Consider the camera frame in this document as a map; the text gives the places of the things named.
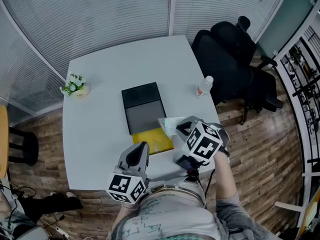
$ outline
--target water bottle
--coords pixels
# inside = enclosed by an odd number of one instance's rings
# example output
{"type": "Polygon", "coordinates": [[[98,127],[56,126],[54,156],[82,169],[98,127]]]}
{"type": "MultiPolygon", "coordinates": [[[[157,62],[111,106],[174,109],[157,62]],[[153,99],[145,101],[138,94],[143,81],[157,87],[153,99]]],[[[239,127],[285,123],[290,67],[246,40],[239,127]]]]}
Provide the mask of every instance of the water bottle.
{"type": "Polygon", "coordinates": [[[198,88],[196,89],[196,96],[201,99],[208,92],[210,92],[212,88],[212,83],[214,82],[214,78],[208,75],[205,79],[202,80],[198,88]]]}

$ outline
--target white t-shirt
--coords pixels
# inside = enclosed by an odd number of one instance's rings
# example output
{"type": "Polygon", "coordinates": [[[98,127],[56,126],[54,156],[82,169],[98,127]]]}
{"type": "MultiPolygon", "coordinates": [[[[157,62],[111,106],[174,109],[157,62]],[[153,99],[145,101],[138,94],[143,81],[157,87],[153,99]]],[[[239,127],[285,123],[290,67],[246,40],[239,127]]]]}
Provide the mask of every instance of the white t-shirt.
{"type": "Polygon", "coordinates": [[[138,215],[127,220],[122,228],[123,240],[170,239],[181,234],[221,239],[213,214],[196,197],[172,190],[146,198],[138,215]]]}

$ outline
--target white table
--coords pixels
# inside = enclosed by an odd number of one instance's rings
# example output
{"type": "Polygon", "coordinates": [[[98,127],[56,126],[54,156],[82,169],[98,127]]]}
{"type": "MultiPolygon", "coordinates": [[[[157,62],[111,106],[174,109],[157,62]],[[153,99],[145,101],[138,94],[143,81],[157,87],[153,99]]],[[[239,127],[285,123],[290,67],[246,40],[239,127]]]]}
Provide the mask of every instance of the white table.
{"type": "MultiPolygon", "coordinates": [[[[83,74],[90,93],[80,99],[66,97],[63,104],[63,149],[71,189],[104,190],[121,153],[133,144],[129,135],[121,91],[156,82],[167,117],[196,116],[219,122],[210,95],[196,97],[203,79],[185,36],[130,42],[70,61],[69,72],[83,74]]],[[[151,155],[150,179],[184,176],[174,162],[181,157],[182,141],[173,137],[174,149],[151,155]]],[[[207,178],[215,165],[202,166],[207,178]]]]}

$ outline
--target gray sleeve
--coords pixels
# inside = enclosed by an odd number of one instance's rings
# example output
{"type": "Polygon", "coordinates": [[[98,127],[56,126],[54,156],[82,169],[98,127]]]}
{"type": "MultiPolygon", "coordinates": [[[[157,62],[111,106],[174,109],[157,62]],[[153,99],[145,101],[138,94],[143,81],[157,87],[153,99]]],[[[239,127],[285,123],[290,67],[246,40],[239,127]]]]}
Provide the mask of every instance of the gray sleeve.
{"type": "Polygon", "coordinates": [[[225,221],[228,229],[250,230],[254,240],[277,240],[266,228],[256,223],[240,205],[239,195],[216,200],[216,213],[220,220],[225,221]]]}

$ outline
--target flower pot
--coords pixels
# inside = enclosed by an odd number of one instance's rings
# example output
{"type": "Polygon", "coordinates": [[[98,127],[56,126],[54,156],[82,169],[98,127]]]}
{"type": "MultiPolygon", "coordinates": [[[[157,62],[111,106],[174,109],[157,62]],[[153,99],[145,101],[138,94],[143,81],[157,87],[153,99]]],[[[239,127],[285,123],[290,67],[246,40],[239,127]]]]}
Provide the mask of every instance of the flower pot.
{"type": "Polygon", "coordinates": [[[84,96],[86,96],[89,93],[89,86],[88,85],[84,85],[83,88],[81,90],[77,90],[75,92],[73,92],[70,97],[74,98],[74,99],[79,99],[82,98],[84,96]]]}

